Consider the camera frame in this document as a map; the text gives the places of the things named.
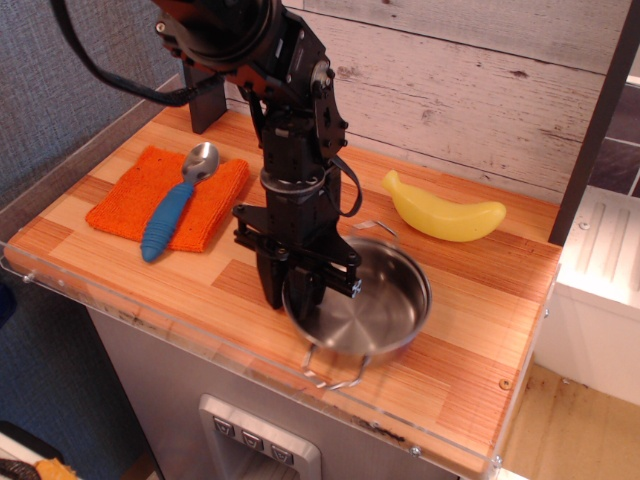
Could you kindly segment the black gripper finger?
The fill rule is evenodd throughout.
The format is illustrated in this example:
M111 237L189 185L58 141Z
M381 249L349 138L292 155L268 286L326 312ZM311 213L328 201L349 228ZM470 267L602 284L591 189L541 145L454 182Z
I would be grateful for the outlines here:
M322 302L323 278L314 271L296 267L289 273L289 302L295 320L305 320Z
M282 289L288 274L286 259L258 252L257 270L267 303L275 310L283 306Z

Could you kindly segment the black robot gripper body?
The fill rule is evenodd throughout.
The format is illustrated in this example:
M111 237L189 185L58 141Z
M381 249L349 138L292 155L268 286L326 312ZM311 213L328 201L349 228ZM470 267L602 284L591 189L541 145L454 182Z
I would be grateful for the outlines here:
M272 183L266 178L261 182L266 193L265 207L239 204L233 208L238 222L235 241L256 254L286 259L286 279L292 270L302 267L317 272L326 287L349 298L358 295L361 257L339 235L337 223L341 216L358 213L362 191L357 191L353 207L344 213L340 210L338 174L329 174L309 185Z

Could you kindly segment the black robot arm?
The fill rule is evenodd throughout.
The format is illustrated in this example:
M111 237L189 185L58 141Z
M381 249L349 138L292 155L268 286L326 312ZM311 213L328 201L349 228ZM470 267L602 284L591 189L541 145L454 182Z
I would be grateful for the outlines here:
M278 1L163 1L166 48L238 87L263 154L264 206L233 210L264 295L305 318L327 289L354 296L360 257L338 234L347 122L319 38Z

